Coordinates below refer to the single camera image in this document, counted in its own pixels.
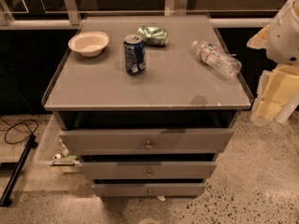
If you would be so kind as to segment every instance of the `white bowl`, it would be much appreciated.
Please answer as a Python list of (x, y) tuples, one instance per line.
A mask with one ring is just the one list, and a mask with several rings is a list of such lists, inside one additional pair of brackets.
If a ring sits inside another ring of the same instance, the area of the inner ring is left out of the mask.
[(75, 35), (68, 42), (68, 47), (82, 56), (93, 57), (100, 54), (108, 44), (109, 37), (102, 32), (87, 32)]

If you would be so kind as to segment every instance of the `concrete floor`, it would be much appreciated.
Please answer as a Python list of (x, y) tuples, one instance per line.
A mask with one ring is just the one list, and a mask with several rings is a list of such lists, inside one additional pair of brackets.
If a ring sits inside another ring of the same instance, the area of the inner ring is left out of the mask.
[[(249, 117), (249, 111), (242, 112), (236, 121), (235, 134), (218, 157), (203, 195), (164, 202), (155, 198), (101, 200), (82, 174), (50, 169), (46, 156), (50, 160), (52, 154), (42, 144), (50, 116), (31, 117), (40, 123), (36, 132), (39, 148), (23, 168), (11, 195), (12, 205), (0, 207), (0, 223), (298, 224), (299, 112), (283, 125), (272, 122), (256, 127)], [(12, 122), (24, 118), (28, 117), (7, 117)], [(0, 134), (3, 148), (7, 145)], [(2, 185), (7, 175), (0, 179)]]

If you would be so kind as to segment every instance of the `black cable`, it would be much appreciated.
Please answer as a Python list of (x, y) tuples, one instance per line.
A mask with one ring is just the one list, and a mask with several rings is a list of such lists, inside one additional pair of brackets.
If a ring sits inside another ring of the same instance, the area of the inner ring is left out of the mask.
[[(13, 125), (9, 124), (9, 123), (6, 122), (5, 120), (3, 120), (1, 117), (0, 117), (0, 120), (2, 120), (6, 125), (9, 125), (9, 126), (10, 126), (10, 127), (7, 128), (7, 129), (0, 130), (1, 132), (6, 132), (5, 135), (4, 135), (4, 139), (5, 139), (5, 142), (6, 142), (7, 144), (9, 144), (9, 145), (16, 145), (16, 144), (19, 144), (19, 143), (21, 143), (21, 142), (27, 140), (28, 138), (30, 138), (30, 136), (31, 136), (32, 134), (35, 133), (35, 131), (36, 131), (37, 128), (38, 128), (38, 122), (37, 122), (36, 120), (34, 120), (34, 119), (26, 119), (26, 120), (20, 121), (20, 122), (18, 122), (18, 123), (16, 123), (16, 124), (13, 124)], [(36, 125), (36, 126), (34, 127), (33, 130), (31, 130), (31, 128), (30, 128), (28, 122), (33, 122), (33, 123)], [(20, 129), (17, 129), (18, 126), (25, 126), (25, 127), (28, 129), (28, 131), (21, 131)], [(11, 141), (8, 141), (7, 136), (8, 136), (8, 134), (9, 134), (12, 130), (16, 130), (16, 131), (18, 131), (18, 132), (20, 132), (20, 133), (29, 133), (29, 134), (28, 134), (27, 137), (23, 138), (22, 140), (18, 140), (18, 141), (11, 142)]]

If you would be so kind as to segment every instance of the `clear bottle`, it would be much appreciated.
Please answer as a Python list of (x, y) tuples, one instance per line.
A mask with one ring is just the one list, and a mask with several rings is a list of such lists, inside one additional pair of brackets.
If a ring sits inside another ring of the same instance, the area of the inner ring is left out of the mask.
[(226, 78), (235, 77), (241, 70), (240, 61), (206, 41), (194, 41), (192, 48), (200, 61), (207, 63)]

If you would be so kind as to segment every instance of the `cabinet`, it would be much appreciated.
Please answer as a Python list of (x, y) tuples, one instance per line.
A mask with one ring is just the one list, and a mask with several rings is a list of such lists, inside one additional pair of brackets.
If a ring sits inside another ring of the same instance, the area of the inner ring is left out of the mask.
[[(126, 74), (122, 42), (140, 25), (169, 33), (146, 47), (147, 68)], [(103, 31), (103, 54), (70, 52), (44, 97), (61, 138), (100, 197), (198, 196), (250, 108), (242, 77), (225, 80), (192, 56), (194, 39), (220, 41), (206, 16), (88, 18), (81, 32)]]

